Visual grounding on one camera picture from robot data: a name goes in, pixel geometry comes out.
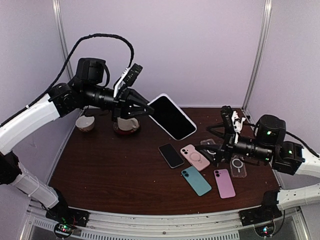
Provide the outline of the clear phone case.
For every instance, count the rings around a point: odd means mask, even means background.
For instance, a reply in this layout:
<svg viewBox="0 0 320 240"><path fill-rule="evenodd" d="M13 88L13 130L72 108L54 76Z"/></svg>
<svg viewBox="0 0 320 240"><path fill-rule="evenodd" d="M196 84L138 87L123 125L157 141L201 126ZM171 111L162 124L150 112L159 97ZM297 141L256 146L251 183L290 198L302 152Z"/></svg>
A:
<svg viewBox="0 0 320 240"><path fill-rule="evenodd" d="M200 142L201 145L215 145L215 141L212 138L202 140ZM200 151L203 156L205 156L210 162L214 162L216 160L216 153L212 150L203 149Z"/></svg>

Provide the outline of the pink white phone case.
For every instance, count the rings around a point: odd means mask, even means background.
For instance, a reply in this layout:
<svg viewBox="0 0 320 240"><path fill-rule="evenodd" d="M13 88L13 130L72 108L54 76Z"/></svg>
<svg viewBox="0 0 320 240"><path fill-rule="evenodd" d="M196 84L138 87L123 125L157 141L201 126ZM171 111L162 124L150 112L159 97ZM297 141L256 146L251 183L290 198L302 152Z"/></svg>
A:
<svg viewBox="0 0 320 240"><path fill-rule="evenodd" d="M203 171L210 165L210 161L198 152L192 144L182 147L180 149L180 153L199 172Z"/></svg>

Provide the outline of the black phone white case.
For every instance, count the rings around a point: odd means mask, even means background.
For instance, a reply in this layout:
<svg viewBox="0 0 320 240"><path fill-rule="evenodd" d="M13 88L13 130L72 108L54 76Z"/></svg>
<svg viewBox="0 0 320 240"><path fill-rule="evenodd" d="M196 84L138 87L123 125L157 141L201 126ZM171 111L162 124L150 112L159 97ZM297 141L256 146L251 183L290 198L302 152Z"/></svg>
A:
<svg viewBox="0 0 320 240"><path fill-rule="evenodd" d="M181 141L197 131L196 124L166 93L147 105L154 110L151 119L174 140Z"/></svg>
<svg viewBox="0 0 320 240"><path fill-rule="evenodd" d="M211 185L194 166L182 170L181 174L199 197L212 190Z"/></svg>

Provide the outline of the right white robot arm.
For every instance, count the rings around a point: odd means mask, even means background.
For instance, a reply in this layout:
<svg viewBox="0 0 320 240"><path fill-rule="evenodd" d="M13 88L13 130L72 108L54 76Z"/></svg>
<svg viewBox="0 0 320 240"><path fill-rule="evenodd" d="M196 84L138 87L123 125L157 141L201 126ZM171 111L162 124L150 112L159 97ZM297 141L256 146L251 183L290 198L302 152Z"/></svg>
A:
<svg viewBox="0 0 320 240"><path fill-rule="evenodd" d="M284 120L274 115L263 115L253 125L254 138L249 138L240 135L243 126L247 125L244 117L238 117L235 112L232 116L223 115L222 119L222 123L208 126L206 130L223 139L223 143L195 146L199 152L214 152L214 163L222 160L228 163L233 155L238 155L270 164L279 173L319 178L320 155L297 136L294 136L296 142L286 141L288 131Z"/></svg>

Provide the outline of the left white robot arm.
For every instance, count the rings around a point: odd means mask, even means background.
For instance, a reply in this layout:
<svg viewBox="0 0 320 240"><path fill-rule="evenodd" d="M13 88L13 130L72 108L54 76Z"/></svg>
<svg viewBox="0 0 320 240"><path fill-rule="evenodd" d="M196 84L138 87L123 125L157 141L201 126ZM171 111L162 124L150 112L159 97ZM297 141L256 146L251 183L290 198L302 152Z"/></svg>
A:
<svg viewBox="0 0 320 240"><path fill-rule="evenodd" d="M37 199L61 222L69 221L72 211L62 194L26 170L13 148L44 125L84 107L108 110L114 122L152 114L154 110L148 101L131 88L142 70L136 63L129 66L110 89L100 85L103 76L110 78L105 60L81 58L68 83L50 87L35 104L0 127L0 183L15 186Z"/></svg>

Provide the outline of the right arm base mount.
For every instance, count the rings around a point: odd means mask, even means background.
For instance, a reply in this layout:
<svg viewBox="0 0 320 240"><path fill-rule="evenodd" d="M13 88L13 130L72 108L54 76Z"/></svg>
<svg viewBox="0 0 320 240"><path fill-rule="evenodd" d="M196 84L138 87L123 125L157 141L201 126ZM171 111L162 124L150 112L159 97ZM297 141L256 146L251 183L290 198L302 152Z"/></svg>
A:
<svg viewBox="0 0 320 240"><path fill-rule="evenodd" d="M261 206L239 211L243 227L254 225L255 233L264 238L274 237L283 227L286 212L281 211L277 204L280 190L266 191Z"/></svg>

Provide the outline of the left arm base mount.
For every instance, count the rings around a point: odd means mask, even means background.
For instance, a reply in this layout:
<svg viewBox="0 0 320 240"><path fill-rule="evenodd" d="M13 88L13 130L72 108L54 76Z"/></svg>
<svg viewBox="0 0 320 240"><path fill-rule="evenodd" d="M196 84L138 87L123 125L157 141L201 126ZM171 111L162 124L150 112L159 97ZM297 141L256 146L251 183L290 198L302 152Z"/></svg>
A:
<svg viewBox="0 0 320 240"><path fill-rule="evenodd" d="M46 211L46 218L56 221L53 233L59 240L69 238L77 227L86 227L90 213L86 210L70 208L62 193L54 188L57 193L58 203L47 208L41 204L43 210Z"/></svg>

